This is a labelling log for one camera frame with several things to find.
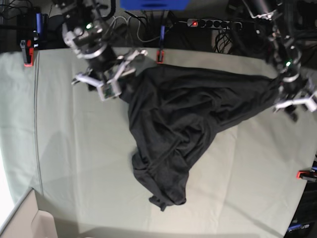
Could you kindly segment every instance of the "screw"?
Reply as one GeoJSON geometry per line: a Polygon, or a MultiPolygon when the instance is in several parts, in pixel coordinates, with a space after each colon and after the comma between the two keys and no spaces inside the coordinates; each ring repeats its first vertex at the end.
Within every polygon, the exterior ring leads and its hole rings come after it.
{"type": "Polygon", "coordinates": [[[148,51],[147,50],[142,50],[141,54],[144,55],[144,56],[147,56],[148,55],[148,51]]]}
{"type": "Polygon", "coordinates": [[[83,32],[83,29],[81,29],[80,27],[76,27],[74,29],[74,33],[77,35],[77,36],[81,36],[84,32],[83,32]]]}

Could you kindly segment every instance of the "power strip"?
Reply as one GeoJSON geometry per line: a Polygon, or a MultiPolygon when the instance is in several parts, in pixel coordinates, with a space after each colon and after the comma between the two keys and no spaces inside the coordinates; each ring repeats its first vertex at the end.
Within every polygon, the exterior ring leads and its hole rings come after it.
{"type": "MultiPolygon", "coordinates": [[[[222,20],[212,20],[212,19],[194,19],[190,18],[187,20],[188,27],[196,28],[210,28],[214,30],[229,30],[230,23],[233,21],[222,21],[222,20]]],[[[234,21],[237,30],[242,29],[242,23],[234,21]]]]}

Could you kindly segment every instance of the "green led light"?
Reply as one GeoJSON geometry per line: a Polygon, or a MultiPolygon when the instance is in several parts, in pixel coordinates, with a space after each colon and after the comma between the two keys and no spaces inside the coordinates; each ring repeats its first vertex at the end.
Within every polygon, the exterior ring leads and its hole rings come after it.
{"type": "Polygon", "coordinates": [[[93,28],[93,25],[91,23],[88,23],[87,26],[86,26],[86,29],[89,30],[91,28],[93,28]]]}

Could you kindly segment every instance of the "white cable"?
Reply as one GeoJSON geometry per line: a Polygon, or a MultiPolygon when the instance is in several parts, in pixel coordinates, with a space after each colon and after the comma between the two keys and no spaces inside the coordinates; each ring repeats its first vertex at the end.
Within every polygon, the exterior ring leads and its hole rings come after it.
{"type": "Polygon", "coordinates": [[[127,18],[125,18],[124,16],[116,16],[116,17],[115,17],[115,20],[117,20],[117,19],[119,19],[119,18],[123,19],[123,20],[125,21],[125,23],[128,24],[128,20],[127,20],[127,18]]]}
{"type": "Polygon", "coordinates": [[[160,38],[160,36],[157,36],[157,37],[155,37],[155,38],[153,38],[153,39],[151,39],[151,40],[147,40],[147,41],[142,40],[142,39],[140,38],[140,36],[139,36],[140,27],[141,27],[141,21],[139,21],[139,26],[138,26],[138,31],[137,31],[137,37],[138,37],[139,41],[141,41],[142,43],[152,42],[152,41],[155,41],[155,40],[157,40],[157,39],[160,38]]]}
{"type": "Polygon", "coordinates": [[[109,28],[107,29],[105,36],[107,35],[108,31],[113,28],[112,26],[116,24],[116,17],[113,16],[113,21],[110,23],[109,28]]]}

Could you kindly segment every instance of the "metal bracket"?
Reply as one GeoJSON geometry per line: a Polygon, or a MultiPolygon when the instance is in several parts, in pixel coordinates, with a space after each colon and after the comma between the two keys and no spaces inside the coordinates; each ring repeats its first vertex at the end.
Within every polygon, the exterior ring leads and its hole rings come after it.
{"type": "Polygon", "coordinates": [[[280,109],[295,105],[303,105],[312,113],[317,111],[317,90],[311,80],[308,82],[308,87],[300,92],[300,94],[302,96],[298,99],[277,102],[274,105],[274,111],[277,112],[280,109]]]}
{"type": "Polygon", "coordinates": [[[78,73],[75,76],[75,79],[72,81],[72,85],[75,85],[78,82],[83,82],[96,87],[99,97],[103,102],[108,98],[118,97],[122,93],[120,85],[118,83],[118,79],[128,74],[134,73],[136,69],[130,68],[129,64],[138,55],[146,56],[147,54],[148,52],[146,50],[135,50],[128,56],[119,56],[118,60],[122,60],[122,62],[118,66],[117,70],[114,73],[110,74],[110,79],[106,82],[106,84],[103,81],[99,81],[95,78],[89,77],[87,74],[78,73]]]}

